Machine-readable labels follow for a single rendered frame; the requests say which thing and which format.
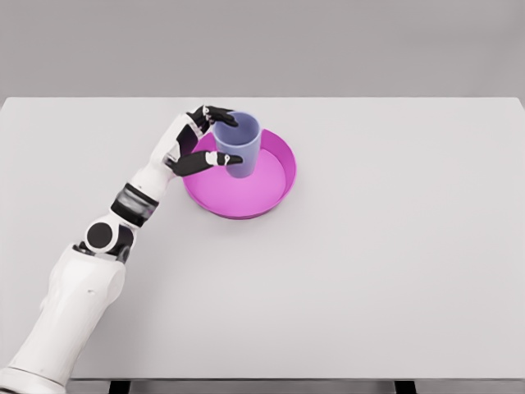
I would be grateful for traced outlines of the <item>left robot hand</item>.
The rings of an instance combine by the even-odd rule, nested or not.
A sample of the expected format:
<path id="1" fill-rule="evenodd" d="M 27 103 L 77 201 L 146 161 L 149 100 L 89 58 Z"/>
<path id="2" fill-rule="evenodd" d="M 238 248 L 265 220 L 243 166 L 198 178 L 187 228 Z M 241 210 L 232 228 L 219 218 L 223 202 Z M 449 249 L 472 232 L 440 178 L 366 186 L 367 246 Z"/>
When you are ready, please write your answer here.
<path id="1" fill-rule="evenodd" d="M 243 163 L 242 157 L 232 153 L 194 150 L 214 124 L 219 122 L 236 128 L 239 124 L 232 113 L 231 109 L 203 105 L 193 112 L 179 115 L 153 149 L 148 166 L 184 177 L 216 166 Z"/>

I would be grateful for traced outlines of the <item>lavender blue plastic cup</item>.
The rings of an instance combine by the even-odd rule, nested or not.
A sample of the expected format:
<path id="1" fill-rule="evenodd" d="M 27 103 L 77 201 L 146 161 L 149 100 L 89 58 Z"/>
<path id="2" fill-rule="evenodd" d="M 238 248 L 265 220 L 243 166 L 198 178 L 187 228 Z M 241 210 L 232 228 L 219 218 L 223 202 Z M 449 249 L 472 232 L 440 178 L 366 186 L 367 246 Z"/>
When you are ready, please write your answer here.
<path id="1" fill-rule="evenodd" d="M 212 127 L 217 150 L 230 156 L 239 156 L 242 163 L 228 164 L 226 171 L 234 178 L 250 176 L 257 164 L 261 147 L 262 128 L 258 120 L 246 112 L 232 112 L 238 126 L 217 122 Z"/>

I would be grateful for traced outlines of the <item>magenta round plate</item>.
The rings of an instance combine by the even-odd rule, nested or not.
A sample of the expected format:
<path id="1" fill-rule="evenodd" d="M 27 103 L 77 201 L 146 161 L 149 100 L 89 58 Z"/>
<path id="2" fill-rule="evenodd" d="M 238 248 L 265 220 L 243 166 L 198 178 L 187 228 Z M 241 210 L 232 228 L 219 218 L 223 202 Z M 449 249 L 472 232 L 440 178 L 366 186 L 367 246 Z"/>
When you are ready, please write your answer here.
<path id="1" fill-rule="evenodd" d="M 226 167 L 213 167 L 183 179 L 193 201 L 223 218 L 250 219 L 275 208 L 291 191 L 297 175 L 293 150 L 279 135 L 264 129 L 253 173 L 234 178 Z"/>

